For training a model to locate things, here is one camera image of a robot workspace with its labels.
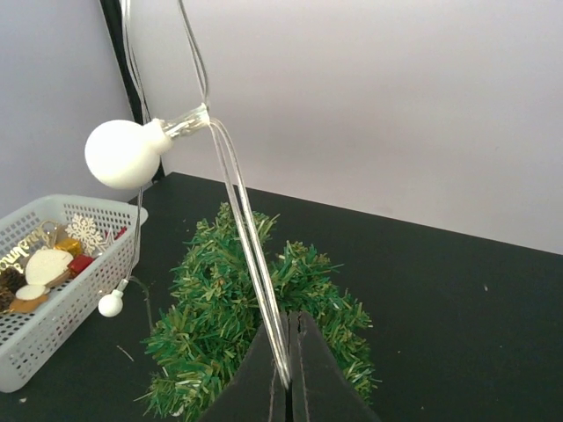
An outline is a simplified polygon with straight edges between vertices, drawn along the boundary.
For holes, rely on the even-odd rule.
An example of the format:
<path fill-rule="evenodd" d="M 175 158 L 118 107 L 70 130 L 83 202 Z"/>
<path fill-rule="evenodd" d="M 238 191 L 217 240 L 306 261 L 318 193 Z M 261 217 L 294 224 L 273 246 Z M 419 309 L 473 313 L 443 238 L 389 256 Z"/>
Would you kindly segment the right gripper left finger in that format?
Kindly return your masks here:
<path fill-rule="evenodd" d="M 289 421 L 288 395 L 261 326 L 234 377 L 199 417 L 200 422 Z"/>

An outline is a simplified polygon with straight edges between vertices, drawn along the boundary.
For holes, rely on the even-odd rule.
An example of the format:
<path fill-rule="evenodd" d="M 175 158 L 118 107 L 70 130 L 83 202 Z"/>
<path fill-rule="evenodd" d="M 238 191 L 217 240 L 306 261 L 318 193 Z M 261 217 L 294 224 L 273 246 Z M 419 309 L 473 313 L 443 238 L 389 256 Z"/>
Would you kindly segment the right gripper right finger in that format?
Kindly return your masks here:
<path fill-rule="evenodd" d="M 346 380 L 313 317 L 292 312 L 288 322 L 289 420 L 377 422 L 380 418 Z"/>

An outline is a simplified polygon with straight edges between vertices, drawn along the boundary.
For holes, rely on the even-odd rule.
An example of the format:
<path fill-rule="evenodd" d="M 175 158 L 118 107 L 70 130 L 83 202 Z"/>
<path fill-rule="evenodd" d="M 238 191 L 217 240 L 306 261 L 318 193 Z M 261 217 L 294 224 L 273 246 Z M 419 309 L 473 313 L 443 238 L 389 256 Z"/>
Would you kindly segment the small green christmas tree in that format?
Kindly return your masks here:
<path fill-rule="evenodd" d="M 187 245 L 175 270 L 174 303 L 144 341 L 159 370 L 142 399 L 161 418 L 178 412 L 194 421 L 234 378 L 262 318 L 229 204 L 221 204 L 214 221 L 197 222 Z M 375 368 L 360 332 L 372 320 L 333 283 L 337 265 L 314 246 L 294 242 L 267 268 L 280 310 L 313 316 L 347 383 L 371 404 Z"/>

